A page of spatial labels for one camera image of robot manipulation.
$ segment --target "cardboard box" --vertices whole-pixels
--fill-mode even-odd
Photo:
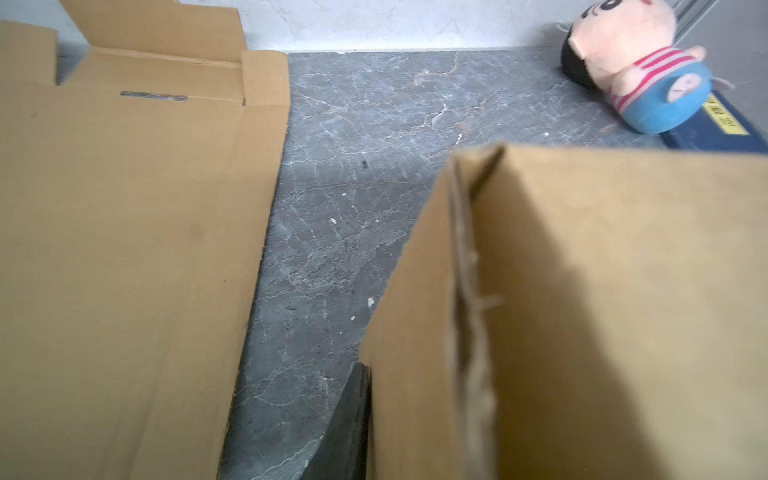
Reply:
[[[369,477],[768,477],[764,157],[500,147],[437,180],[360,359]]]
[[[217,476],[289,110],[237,11],[0,25],[0,478]]]

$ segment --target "cardboard sheet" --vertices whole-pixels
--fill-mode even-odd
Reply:
[[[462,394],[478,391],[451,347],[468,341],[451,307],[467,273],[440,247],[468,244],[461,223],[475,248],[454,250],[476,263],[495,398],[488,472],[766,477],[768,162],[533,147],[490,158],[449,161],[441,178],[464,170],[464,185],[439,180],[361,346],[370,478],[478,477],[466,422],[488,403]],[[469,218],[446,213],[457,190]]]
[[[92,49],[62,86],[55,32],[0,24],[0,477],[213,479],[286,57],[232,8],[63,3]]]

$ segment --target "stuffed doll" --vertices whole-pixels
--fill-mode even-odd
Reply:
[[[701,108],[714,85],[730,86],[713,78],[702,63],[704,48],[672,46],[675,28],[674,13],[664,0],[603,0],[573,24],[568,53],[563,52],[569,63],[563,69],[569,78],[582,78],[580,69],[586,70],[636,130],[670,130]]]

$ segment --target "marble surface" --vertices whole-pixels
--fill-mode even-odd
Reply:
[[[556,49],[290,55],[293,106],[222,480],[298,478],[450,150],[664,148]]]

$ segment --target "yellow label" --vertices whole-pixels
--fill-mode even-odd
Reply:
[[[710,94],[706,102],[704,102],[704,110],[712,117],[712,120],[723,131],[729,135],[749,135],[750,133],[744,130],[739,121],[725,108],[725,105],[721,104],[714,94]]]

